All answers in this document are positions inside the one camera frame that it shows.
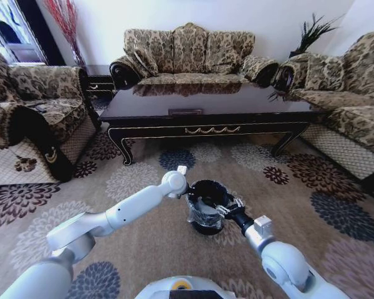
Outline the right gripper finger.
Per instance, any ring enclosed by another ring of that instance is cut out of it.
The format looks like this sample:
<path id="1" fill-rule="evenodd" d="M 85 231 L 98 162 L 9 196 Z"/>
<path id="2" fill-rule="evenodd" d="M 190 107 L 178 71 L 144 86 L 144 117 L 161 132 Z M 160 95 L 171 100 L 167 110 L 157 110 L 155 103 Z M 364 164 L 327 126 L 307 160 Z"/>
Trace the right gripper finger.
<path id="1" fill-rule="evenodd" d="M 225 216 L 227 214 L 227 209 L 212 200 L 205 199 L 201 201 L 201 212 L 208 215 L 218 214 L 221 216 Z"/>
<path id="2" fill-rule="evenodd" d="M 237 207 L 244 206 L 241 196 L 237 192 L 231 192 L 228 194 L 228 196 L 229 196 L 228 207 L 231 207 L 233 205 L 237 205 Z"/>

